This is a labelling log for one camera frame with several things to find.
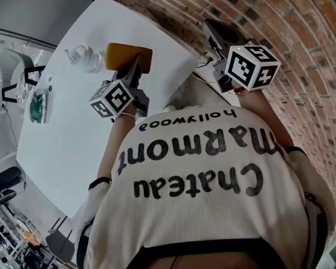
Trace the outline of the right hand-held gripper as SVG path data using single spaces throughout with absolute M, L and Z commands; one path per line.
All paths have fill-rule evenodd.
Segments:
M 244 36 L 221 21 L 205 20 L 203 33 L 220 60 L 213 75 L 221 92 L 232 90 L 232 82 L 243 89 L 259 90 L 274 80 L 281 61 L 265 46 L 245 44 Z

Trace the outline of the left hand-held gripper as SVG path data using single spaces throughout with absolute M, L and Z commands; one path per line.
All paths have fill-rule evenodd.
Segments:
M 129 104 L 133 104 L 139 117 L 148 114 L 149 98 L 139 89 L 142 76 L 142 56 L 136 55 L 129 73 L 116 71 L 110 81 L 98 88 L 89 105 L 102 118 L 115 118 L 122 114 Z

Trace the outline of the yellow sponge block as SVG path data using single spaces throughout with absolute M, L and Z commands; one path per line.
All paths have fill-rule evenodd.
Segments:
M 121 71 L 131 66 L 137 55 L 143 59 L 142 73 L 148 74 L 151 69 L 153 50 L 134 45 L 109 43 L 105 54 L 105 68 Z

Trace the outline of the person's right forearm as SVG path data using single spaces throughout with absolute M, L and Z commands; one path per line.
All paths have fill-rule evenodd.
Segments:
M 293 147 L 293 140 L 278 118 L 265 95 L 260 90 L 243 91 L 238 94 L 240 106 L 259 116 L 270 127 L 277 142 L 284 148 Z

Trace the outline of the person's left forearm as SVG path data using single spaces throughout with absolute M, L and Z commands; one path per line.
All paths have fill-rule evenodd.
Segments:
M 125 110 L 115 118 L 110 131 L 109 139 L 99 166 L 97 178 L 111 179 L 111 171 L 118 155 L 119 148 L 126 135 L 136 124 L 136 109 L 133 105 L 125 108 Z

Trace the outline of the white desk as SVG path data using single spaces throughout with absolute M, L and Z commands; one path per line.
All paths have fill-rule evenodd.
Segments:
M 47 121 L 24 118 L 16 159 L 41 192 L 72 217 L 96 178 L 112 123 L 100 117 L 88 101 L 113 73 L 84 73 L 71 66 L 64 53 L 79 45 L 104 50 L 122 43 L 153 50 L 151 70 L 139 82 L 149 97 L 148 114 L 160 113 L 198 65 L 199 53 L 147 17 L 113 0 L 94 0 L 67 31 L 38 82 L 48 90 Z M 54 73 L 47 81 L 49 71 Z

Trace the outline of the white printed shirt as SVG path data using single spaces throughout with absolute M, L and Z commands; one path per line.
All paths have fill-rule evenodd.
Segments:
M 302 149 L 246 109 L 193 107 L 126 135 L 111 177 L 88 188 L 76 264 L 244 253 L 261 268 L 313 269 L 334 229 L 334 198 Z

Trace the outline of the white shelf rack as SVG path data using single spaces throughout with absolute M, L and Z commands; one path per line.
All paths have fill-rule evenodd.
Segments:
M 24 261 L 29 244 L 39 245 L 41 240 L 41 234 L 31 221 L 0 216 L 0 269 L 29 269 Z

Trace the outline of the black frame patterned chair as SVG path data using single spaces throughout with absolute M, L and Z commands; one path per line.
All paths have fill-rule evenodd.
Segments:
M 27 67 L 20 76 L 18 83 L 4 87 L 2 89 L 2 101 L 8 103 L 15 103 L 22 110 L 25 109 L 26 102 L 29 98 L 29 93 L 35 90 L 38 81 L 41 78 L 41 73 L 45 66 Z M 16 89 L 16 98 L 9 98 L 6 92 Z

